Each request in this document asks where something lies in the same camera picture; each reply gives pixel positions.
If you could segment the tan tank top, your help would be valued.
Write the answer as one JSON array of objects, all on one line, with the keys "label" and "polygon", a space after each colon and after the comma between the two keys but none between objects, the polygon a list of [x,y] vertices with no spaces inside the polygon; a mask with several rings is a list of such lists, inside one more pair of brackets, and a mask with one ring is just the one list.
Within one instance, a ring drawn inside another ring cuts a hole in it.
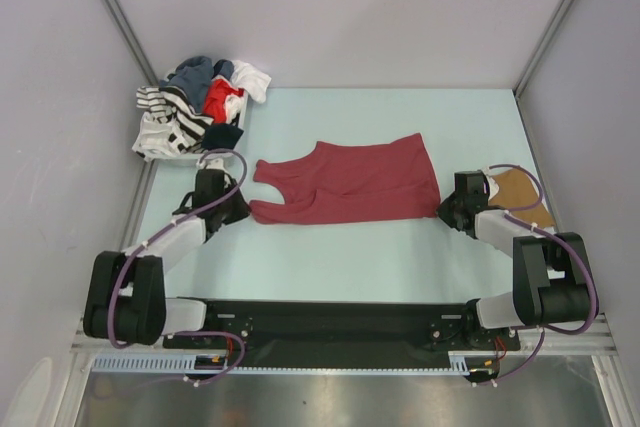
[{"label": "tan tank top", "polygon": [[509,210],[511,214],[528,224],[536,224],[542,229],[555,227],[553,217],[543,203],[522,210],[522,207],[533,205],[539,199],[539,191],[530,177],[518,169],[488,176],[490,194],[488,204]]}]

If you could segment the maroon garment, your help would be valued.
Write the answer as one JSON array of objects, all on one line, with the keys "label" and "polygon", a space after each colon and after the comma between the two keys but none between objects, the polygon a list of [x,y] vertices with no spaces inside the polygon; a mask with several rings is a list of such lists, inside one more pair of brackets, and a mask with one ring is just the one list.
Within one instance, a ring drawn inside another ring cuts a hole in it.
[{"label": "maroon garment", "polygon": [[253,180],[274,187],[281,203],[252,200],[261,224],[328,225],[434,218],[441,202],[419,133],[385,144],[319,141],[304,157],[260,160]]}]

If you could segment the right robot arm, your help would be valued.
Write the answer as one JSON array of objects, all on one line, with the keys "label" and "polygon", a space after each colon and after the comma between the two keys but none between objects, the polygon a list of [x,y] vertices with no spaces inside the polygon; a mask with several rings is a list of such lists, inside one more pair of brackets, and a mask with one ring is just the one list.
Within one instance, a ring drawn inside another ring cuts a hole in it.
[{"label": "right robot arm", "polygon": [[473,316],[461,323],[463,340],[484,348],[498,329],[548,328],[564,335],[586,332],[599,313],[599,300],[582,237],[552,233],[514,216],[544,201],[539,180],[522,172],[537,193],[527,206],[490,205],[491,184],[481,170],[454,174],[454,190],[436,213],[448,227],[484,242],[512,259],[512,290],[469,302]]}]

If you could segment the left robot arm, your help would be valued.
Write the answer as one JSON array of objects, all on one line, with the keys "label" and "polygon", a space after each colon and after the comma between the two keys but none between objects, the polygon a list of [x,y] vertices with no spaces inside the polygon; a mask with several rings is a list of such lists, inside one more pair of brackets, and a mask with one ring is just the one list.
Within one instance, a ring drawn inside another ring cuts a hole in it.
[{"label": "left robot arm", "polygon": [[136,245],[96,256],[82,317],[86,336],[106,339],[116,349],[153,345],[177,334],[187,334],[202,347],[219,339],[221,323],[206,313],[206,302],[169,298],[165,276],[221,227],[249,216],[241,193],[248,168],[244,157],[230,149],[205,152],[196,167],[194,188],[167,225]]}]

